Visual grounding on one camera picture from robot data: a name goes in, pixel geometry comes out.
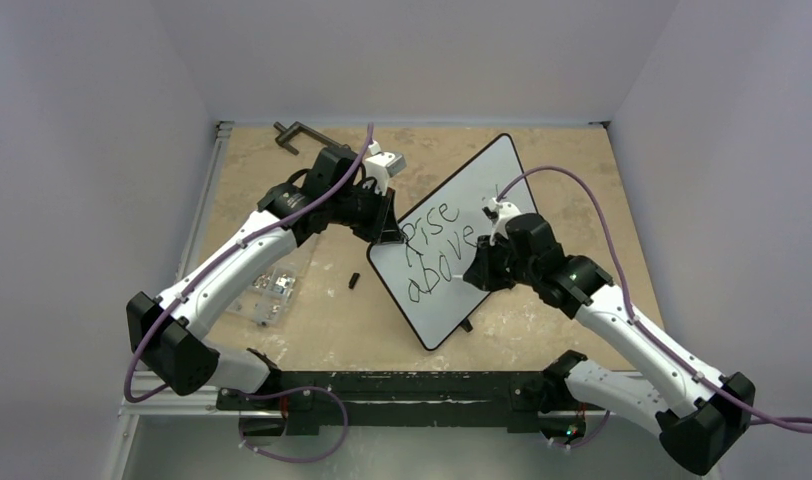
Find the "white whiteboard black frame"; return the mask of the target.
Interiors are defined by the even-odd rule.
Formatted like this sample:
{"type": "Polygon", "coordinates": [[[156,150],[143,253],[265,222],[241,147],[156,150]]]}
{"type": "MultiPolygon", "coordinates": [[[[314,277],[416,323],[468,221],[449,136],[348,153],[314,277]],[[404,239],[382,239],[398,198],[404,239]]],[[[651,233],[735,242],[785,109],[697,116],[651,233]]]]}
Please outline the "white whiteboard black frame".
{"type": "Polygon", "coordinates": [[[452,280],[475,258],[491,230],[482,209],[504,193],[523,213],[536,211],[513,138],[502,133],[417,202],[398,221],[403,244],[375,245],[366,256],[424,349],[437,349],[487,298],[452,280]]]}

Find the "black marker cap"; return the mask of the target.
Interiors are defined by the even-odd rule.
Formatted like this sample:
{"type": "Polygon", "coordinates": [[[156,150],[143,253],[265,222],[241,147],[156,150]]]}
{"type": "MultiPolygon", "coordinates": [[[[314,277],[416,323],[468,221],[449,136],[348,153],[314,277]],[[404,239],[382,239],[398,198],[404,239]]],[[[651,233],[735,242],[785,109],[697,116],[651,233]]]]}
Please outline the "black marker cap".
{"type": "Polygon", "coordinates": [[[349,288],[350,290],[353,290],[353,289],[356,287],[356,285],[357,285],[357,283],[358,283],[358,281],[359,281],[360,277],[361,277],[361,274],[360,274],[359,272],[354,272],[354,273],[351,275],[351,277],[350,277],[350,279],[349,279],[349,283],[348,283],[348,288],[349,288]]]}

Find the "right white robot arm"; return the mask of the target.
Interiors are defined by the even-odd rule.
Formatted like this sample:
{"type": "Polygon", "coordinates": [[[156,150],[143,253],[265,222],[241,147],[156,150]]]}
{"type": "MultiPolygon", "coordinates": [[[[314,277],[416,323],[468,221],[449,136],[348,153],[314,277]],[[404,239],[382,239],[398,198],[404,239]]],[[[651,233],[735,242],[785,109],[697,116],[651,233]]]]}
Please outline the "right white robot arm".
{"type": "Polygon", "coordinates": [[[627,293],[586,256],[567,255],[549,223],[510,203],[483,210],[491,231],[477,239],[464,282],[484,292],[531,288],[546,305],[597,334],[640,373],[612,373],[568,351],[545,371],[543,392],[558,407],[593,403],[659,440],[695,475],[706,475],[748,430],[756,387],[744,374],[708,365],[634,309],[627,293]]]}

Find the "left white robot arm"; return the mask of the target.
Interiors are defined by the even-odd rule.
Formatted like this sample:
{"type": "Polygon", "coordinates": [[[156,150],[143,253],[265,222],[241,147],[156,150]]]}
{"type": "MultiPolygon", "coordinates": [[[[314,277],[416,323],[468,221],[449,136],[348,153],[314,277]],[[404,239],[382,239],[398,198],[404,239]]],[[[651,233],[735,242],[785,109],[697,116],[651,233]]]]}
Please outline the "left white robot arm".
{"type": "Polygon", "coordinates": [[[179,396],[210,385],[241,392],[254,408],[279,399],[276,365],[255,349],[230,351],[206,338],[230,304],[255,279],[331,225],[370,245],[404,237],[394,213],[390,180],[405,157],[375,141],[359,152],[325,147],[312,167],[265,194],[239,230],[203,264],[157,295],[134,295],[126,305],[132,364],[144,363],[179,396]]]}

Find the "clear plastic screw box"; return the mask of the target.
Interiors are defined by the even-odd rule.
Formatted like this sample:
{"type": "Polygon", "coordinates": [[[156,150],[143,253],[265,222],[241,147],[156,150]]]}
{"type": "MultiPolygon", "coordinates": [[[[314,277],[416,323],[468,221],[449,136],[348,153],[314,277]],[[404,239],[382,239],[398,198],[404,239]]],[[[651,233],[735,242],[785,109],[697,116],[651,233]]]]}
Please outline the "clear plastic screw box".
{"type": "Polygon", "coordinates": [[[310,263],[309,255],[298,252],[277,261],[259,274],[226,312],[262,327],[278,324],[290,310],[310,263]]]}

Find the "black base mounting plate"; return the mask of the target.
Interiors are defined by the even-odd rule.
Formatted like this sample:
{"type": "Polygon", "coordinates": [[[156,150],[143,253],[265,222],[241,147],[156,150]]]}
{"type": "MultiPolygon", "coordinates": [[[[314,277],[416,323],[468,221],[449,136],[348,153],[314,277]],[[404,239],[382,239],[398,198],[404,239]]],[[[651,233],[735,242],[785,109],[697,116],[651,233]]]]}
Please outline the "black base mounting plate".
{"type": "Polygon", "coordinates": [[[310,436],[324,427],[501,428],[573,443],[601,408],[582,404],[541,371],[285,371],[265,399],[227,389],[216,407],[250,436],[310,436]]]}

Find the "aluminium rail frame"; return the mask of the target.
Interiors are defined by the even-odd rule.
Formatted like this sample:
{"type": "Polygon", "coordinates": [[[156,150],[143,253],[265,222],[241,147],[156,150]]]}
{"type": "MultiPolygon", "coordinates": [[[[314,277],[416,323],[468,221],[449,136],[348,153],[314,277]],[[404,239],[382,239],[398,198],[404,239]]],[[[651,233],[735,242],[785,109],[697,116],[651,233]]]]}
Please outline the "aluminium rail frame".
{"type": "MultiPolygon", "coordinates": [[[[174,280],[184,281],[196,267],[202,243],[202,233],[210,215],[214,189],[220,176],[233,121],[220,121],[215,127],[215,139],[210,154],[206,180],[198,199],[195,215],[182,258],[174,280]]],[[[149,400],[160,393],[177,396],[189,395],[203,385],[196,365],[187,359],[176,361],[174,348],[182,346],[192,350],[197,358],[208,359],[208,349],[187,338],[177,317],[164,314],[156,298],[140,292],[127,304],[127,322],[132,359],[124,379],[124,400],[135,404],[149,400]]]]}

